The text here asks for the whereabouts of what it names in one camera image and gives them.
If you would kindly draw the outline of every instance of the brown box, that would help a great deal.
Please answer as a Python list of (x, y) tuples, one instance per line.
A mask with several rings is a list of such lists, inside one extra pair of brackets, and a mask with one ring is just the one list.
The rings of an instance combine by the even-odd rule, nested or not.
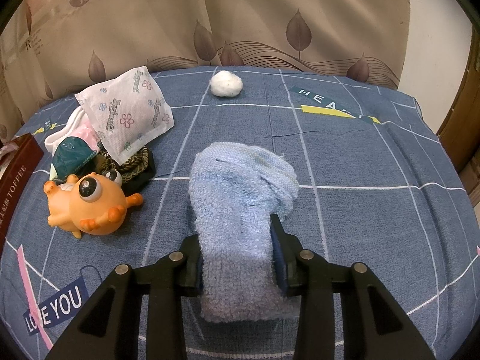
[(0, 179), (0, 255), (18, 200), (44, 154), (30, 133), (13, 141), (18, 145), (18, 150)]

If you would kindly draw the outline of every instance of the fuzzy blue cloth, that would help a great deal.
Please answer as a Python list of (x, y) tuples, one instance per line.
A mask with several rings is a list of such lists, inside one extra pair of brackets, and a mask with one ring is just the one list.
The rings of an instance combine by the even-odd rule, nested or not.
[(210, 322), (298, 316), (275, 282), (270, 214), (297, 198), (292, 166), (256, 146), (215, 142), (195, 156), (189, 184), (203, 256), (202, 316)]

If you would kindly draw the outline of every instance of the bulging toy eye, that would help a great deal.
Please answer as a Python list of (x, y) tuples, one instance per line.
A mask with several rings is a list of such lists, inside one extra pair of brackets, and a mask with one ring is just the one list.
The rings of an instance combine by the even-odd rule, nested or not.
[(117, 183), (118, 185), (122, 186), (122, 175), (118, 173), (116, 170), (108, 170), (103, 174), (109, 180)]
[(85, 177), (80, 182), (78, 193), (82, 200), (92, 203), (102, 196), (102, 185), (93, 177)]

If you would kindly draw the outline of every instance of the orange squeeze toy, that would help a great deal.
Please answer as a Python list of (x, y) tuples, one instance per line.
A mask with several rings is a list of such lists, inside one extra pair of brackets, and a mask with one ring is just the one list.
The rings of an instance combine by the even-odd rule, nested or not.
[(125, 197), (121, 185), (122, 177), (114, 170), (105, 175), (90, 173), (80, 180), (69, 175), (66, 184), (59, 186), (47, 181), (43, 191), (49, 200), (49, 225), (71, 231), (78, 239), (81, 231), (96, 236), (113, 233), (123, 223), (127, 208), (143, 203), (139, 193)]

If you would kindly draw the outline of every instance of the fluffy white ball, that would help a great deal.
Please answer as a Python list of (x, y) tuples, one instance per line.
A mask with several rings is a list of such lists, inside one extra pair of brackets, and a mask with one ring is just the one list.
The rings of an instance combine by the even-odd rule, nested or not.
[(219, 71), (210, 80), (210, 90), (215, 96), (234, 97), (242, 88), (242, 79), (226, 70)]

